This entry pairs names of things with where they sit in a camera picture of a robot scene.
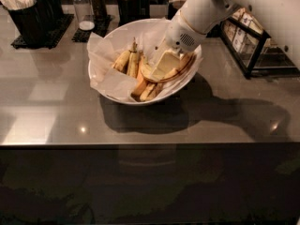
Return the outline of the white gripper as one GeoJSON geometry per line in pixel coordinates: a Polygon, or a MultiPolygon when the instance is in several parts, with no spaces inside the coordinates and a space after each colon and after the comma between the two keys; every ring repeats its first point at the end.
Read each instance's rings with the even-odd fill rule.
{"type": "Polygon", "coordinates": [[[193,52],[205,37],[201,17],[178,10],[154,51],[151,58],[154,65],[142,64],[142,75],[152,81],[172,80],[179,73],[180,56],[177,53],[193,52]]]}

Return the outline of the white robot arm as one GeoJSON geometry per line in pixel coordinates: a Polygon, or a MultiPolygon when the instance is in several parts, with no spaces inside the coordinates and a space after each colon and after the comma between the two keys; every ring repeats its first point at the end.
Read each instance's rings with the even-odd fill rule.
{"type": "Polygon", "coordinates": [[[264,29],[247,66],[239,67],[248,77],[262,51],[262,42],[275,40],[293,68],[300,69],[300,0],[187,0],[175,13],[165,30],[165,37],[150,64],[156,66],[166,51],[193,52],[210,30],[228,19],[239,8],[246,8],[264,29]]]}

